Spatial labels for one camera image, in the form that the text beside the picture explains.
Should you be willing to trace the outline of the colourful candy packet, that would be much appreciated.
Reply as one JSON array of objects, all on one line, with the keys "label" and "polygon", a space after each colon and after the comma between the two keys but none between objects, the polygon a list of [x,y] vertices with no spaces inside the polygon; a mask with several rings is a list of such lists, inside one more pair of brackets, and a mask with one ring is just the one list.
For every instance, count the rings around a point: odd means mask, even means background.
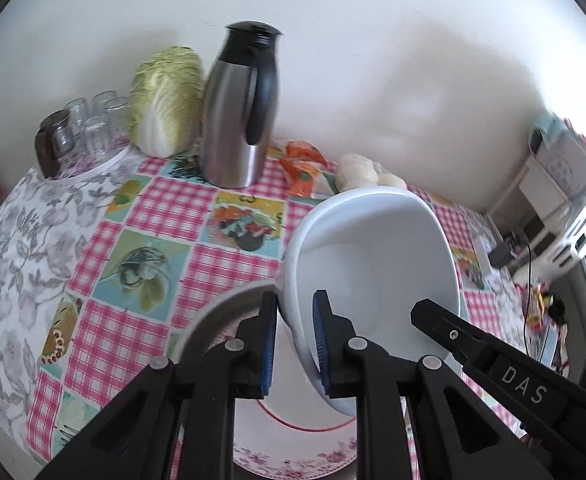
[{"label": "colourful candy packet", "polygon": [[529,292],[525,304],[526,327],[532,333],[540,333],[549,323],[549,310],[554,303],[554,296],[541,285],[536,285]]}]

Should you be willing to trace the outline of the white bowl with red rim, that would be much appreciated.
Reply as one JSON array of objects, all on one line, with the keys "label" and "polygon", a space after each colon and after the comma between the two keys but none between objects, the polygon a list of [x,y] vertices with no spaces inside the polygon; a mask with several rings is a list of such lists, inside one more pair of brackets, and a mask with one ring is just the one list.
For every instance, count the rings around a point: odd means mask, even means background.
[{"label": "white bowl with red rim", "polygon": [[411,323],[430,299],[460,312],[456,265],[434,211],[410,191],[358,188],[311,209],[293,230],[276,279],[280,312],[300,365],[324,393],[312,322],[312,296],[324,290],[332,311],[349,318],[358,336],[391,356],[416,361],[449,351]]}]

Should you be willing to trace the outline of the black power adapter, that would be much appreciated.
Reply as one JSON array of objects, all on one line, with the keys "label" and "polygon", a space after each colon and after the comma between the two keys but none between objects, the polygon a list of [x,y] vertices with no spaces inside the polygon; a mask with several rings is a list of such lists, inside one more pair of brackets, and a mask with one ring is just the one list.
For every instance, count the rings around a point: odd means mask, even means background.
[{"label": "black power adapter", "polygon": [[502,240],[488,254],[490,265],[495,269],[502,269],[515,260],[520,253],[520,244],[516,240]]}]

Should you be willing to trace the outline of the white round glass tray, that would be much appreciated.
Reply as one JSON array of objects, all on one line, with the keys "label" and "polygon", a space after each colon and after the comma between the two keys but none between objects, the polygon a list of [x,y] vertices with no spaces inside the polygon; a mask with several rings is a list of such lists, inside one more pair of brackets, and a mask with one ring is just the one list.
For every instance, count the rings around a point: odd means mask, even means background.
[{"label": "white round glass tray", "polygon": [[103,157],[73,151],[60,162],[60,170],[49,181],[72,183],[87,180],[110,169],[120,162],[131,151],[131,144],[116,144]]}]

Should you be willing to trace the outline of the stainless steel thermos jug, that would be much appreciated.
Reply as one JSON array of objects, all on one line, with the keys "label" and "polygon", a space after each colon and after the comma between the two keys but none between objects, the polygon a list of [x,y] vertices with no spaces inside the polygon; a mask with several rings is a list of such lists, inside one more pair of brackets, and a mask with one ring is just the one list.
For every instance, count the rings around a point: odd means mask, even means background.
[{"label": "stainless steel thermos jug", "polygon": [[281,32],[255,21],[227,30],[205,86],[198,164],[202,178],[215,186],[248,188],[264,171],[276,118]]}]

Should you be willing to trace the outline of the brown glass jar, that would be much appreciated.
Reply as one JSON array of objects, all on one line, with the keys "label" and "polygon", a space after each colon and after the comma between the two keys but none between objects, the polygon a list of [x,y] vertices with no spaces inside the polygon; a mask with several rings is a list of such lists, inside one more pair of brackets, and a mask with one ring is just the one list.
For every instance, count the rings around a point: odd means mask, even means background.
[{"label": "brown glass jar", "polygon": [[56,177],[61,170],[61,160],[74,148],[75,135],[69,110],[57,110],[40,122],[35,150],[43,177]]}]

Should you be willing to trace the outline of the bag of white buns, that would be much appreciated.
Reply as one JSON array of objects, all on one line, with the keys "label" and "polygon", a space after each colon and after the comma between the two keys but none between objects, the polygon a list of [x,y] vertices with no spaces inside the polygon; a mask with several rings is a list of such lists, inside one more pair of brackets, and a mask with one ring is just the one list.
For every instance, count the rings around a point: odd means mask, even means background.
[{"label": "bag of white buns", "polygon": [[335,177],[336,188],[340,192],[373,185],[407,189],[404,180],[387,171],[379,162],[355,153],[348,153],[340,158]]}]

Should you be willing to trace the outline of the pink floral plate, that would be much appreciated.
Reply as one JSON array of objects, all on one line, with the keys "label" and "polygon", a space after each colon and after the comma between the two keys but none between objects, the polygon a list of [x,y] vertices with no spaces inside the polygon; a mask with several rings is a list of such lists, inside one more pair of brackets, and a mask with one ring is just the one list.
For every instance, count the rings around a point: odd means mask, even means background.
[{"label": "pink floral plate", "polygon": [[238,401],[234,462],[266,479],[320,479],[357,457],[356,421],[320,403],[283,416],[262,401]]}]

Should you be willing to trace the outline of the metal round tray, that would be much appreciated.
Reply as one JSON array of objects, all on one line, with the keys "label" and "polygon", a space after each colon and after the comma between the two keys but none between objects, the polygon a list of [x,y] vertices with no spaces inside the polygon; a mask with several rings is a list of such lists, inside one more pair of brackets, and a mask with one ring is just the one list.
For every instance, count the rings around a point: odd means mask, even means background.
[{"label": "metal round tray", "polygon": [[242,321],[258,315],[264,293],[275,289],[273,280],[254,281],[210,300],[197,311],[174,345],[172,362],[195,362],[216,344],[233,338]]}]

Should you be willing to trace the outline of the napa cabbage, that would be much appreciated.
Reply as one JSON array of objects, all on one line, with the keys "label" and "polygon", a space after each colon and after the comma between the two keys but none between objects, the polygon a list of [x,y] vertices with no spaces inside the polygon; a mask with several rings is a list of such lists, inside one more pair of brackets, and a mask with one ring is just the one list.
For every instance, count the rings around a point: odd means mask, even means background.
[{"label": "napa cabbage", "polygon": [[168,158],[192,148],[201,131],[204,70],[189,47],[153,54],[133,76],[127,131],[145,155]]}]

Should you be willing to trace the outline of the white shelf unit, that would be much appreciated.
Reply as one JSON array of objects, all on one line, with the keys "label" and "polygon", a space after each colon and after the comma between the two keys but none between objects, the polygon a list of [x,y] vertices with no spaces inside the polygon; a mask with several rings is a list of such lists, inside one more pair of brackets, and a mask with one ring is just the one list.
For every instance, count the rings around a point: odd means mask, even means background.
[{"label": "white shelf unit", "polygon": [[561,234],[586,204],[586,136],[552,112],[528,130],[528,155],[505,191],[487,210],[492,216],[520,191],[542,225]]}]

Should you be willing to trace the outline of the pink checkered tablecloth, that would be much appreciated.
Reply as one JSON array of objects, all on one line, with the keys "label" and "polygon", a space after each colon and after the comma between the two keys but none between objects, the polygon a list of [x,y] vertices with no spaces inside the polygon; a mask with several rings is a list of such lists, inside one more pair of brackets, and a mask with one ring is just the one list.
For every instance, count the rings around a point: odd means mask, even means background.
[{"label": "pink checkered tablecloth", "polygon": [[[151,356],[171,356],[188,323],[210,300],[279,274],[293,230],[317,205],[288,194],[279,148],[246,191],[223,191],[197,175],[196,155],[146,158],[116,192],[66,285],[39,358],[27,445],[46,465]],[[519,290],[509,272],[486,280],[472,245],[494,234],[475,211],[414,186],[456,259],[462,307],[483,330],[525,349]],[[311,399],[324,403],[300,371]]]}]

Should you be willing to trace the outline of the white power strip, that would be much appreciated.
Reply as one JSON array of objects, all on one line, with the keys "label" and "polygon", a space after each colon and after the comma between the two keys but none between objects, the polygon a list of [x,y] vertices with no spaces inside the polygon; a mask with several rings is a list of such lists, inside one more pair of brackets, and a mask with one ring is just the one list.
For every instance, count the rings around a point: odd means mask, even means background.
[{"label": "white power strip", "polygon": [[473,248],[477,258],[480,274],[483,278],[489,278],[496,270],[491,266],[489,254],[491,252],[490,244],[486,237],[479,235],[473,238]]}]

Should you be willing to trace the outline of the clear drinking glass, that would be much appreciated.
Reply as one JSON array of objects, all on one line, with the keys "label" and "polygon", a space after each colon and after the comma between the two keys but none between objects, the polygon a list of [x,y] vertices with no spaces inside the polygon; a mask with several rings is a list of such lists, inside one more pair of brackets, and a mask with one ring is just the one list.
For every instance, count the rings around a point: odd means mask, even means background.
[{"label": "clear drinking glass", "polygon": [[73,99],[64,108],[69,112],[69,125],[76,136],[80,133],[82,124],[89,116],[88,101],[85,98]]},{"label": "clear drinking glass", "polygon": [[115,90],[102,91],[92,98],[93,114],[106,116],[113,139],[126,133],[128,104],[128,98],[120,96]]},{"label": "clear drinking glass", "polygon": [[88,153],[96,160],[104,159],[112,146],[112,136],[106,115],[89,117],[81,125],[81,132],[84,135]]}]

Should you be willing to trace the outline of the orange snack packet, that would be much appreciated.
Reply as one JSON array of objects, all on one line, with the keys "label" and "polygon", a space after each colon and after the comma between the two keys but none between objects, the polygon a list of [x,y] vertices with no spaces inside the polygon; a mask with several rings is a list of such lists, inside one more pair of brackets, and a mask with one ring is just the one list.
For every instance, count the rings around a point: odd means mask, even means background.
[{"label": "orange snack packet", "polygon": [[306,141],[288,141],[279,159],[288,194],[306,200],[325,200],[337,193],[336,163]]}]

